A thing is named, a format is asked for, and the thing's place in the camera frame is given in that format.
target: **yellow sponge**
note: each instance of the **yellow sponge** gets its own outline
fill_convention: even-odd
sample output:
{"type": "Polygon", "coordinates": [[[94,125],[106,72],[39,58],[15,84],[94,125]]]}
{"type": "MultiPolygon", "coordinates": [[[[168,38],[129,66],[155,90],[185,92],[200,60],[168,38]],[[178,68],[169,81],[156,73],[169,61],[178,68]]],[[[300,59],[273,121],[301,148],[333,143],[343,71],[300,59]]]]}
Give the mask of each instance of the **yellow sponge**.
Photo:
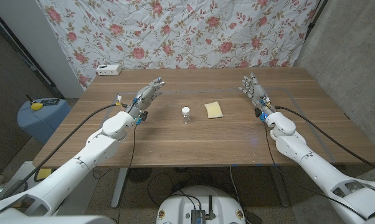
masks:
{"type": "Polygon", "coordinates": [[[204,106],[207,109],[208,118],[221,118],[224,116],[222,114],[221,107],[219,106],[219,103],[217,101],[205,104],[204,106]]]}

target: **white fabric backdrop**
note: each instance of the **white fabric backdrop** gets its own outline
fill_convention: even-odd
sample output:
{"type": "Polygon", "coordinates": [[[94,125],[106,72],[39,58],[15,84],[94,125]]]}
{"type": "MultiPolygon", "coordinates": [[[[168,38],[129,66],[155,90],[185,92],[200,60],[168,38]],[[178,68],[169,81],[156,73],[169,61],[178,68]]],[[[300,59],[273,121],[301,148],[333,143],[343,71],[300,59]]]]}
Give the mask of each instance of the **white fabric backdrop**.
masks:
{"type": "Polygon", "coordinates": [[[80,84],[123,69],[291,66],[316,0],[37,0],[80,84]]]}

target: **gray wall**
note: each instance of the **gray wall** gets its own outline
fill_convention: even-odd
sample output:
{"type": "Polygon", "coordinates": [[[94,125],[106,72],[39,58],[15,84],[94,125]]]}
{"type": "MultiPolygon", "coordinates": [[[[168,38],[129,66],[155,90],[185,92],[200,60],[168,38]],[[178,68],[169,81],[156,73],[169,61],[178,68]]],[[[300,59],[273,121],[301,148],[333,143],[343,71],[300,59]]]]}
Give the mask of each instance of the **gray wall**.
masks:
{"type": "Polygon", "coordinates": [[[375,145],[375,1],[328,1],[295,66],[308,70],[375,145]]]}
{"type": "Polygon", "coordinates": [[[0,0],[0,16],[66,98],[82,87],[35,0],[0,0]]]}

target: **white robotic arm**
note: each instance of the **white robotic arm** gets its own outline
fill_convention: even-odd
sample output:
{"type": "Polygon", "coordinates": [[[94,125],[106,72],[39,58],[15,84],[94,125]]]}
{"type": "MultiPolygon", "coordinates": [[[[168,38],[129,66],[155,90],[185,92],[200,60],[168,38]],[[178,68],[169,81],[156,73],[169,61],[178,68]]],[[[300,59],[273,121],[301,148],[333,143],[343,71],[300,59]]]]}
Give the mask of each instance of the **white robotic arm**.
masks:
{"type": "Polygon", "coordinates": [[[347,207],[330,200],[345,223],[364,223],[375,217],[375,182],[360,180],[341,173],[313,152],[303,136],[295,130],[295,124],[281,112],[276,112],[268,95],[251,73],[244,77],[244,88],[240,87],[253,102],[256,115],[269,127],[270,135],[276,141],[277,150],[300,165],[323,193],[347,207],[357,211],[357,215],[347,207]]]}
{"type": "Polygon", "coordinates": [[[161,78],[153,80],[142,88],[127,107],[127,112],[119,112],[109,118],[97,132],[87,140],[85,147],[54,173],[35,187],[0,201],[0,218],[52,216],[63,200],[73,191],[94,167],[114,156],[122,140],[126,138],[125,128],[138,125],[147,117],[144,110],[161,93],[156,92],[165,82],[161,78]],[[15,203],[27,202],[30,206],[18,211],[15,203]]]}

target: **table surface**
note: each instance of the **table surface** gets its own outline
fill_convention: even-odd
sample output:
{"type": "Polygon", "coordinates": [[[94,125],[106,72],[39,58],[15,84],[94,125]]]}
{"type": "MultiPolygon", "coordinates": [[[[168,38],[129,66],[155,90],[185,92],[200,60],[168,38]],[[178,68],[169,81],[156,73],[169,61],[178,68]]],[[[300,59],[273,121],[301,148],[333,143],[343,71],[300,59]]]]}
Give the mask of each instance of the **table surface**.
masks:
{"type": "MultiPolygon", "coordinates": [[[[124,70],[118,76],[96,77],[69,115],[34,159],[39,164],[82,120],[93,111],[116,102],[131,103],[136,92],[156,77],[162,77],[164,92],[147,109],[148,119],[136,129],[132,167],[185,166],[266,166],[272,164],[263,122],[254,115],[251,101],[238,90],[242,77],[254,72],[268,91],[272,104],[293,109],[312,120],[348,149],[375,163],[375,146],[342,112],[303,68],[202,68],[180,70],[124,70]],[[209,119],[206,103],[218,101],[223,118],[209,119]],[[191,109],[192,123],[182,124],[181,109],[191,109]]],[[[114,106],[88,120],[46,162],[59,167],[78,153],[85,141],[106,118],[121,111],[114,106]]],[[[280,110],[295,122],[297,131],[320,156],[335,164],[360,161],[315,131],[288,111],[280,110]]],[[[280,154],[269,138],[277,164],[295,164],[280,154]]],[[[128,167],[133,149],[133,129],[120,150],[103,167],[128,167]]]]}

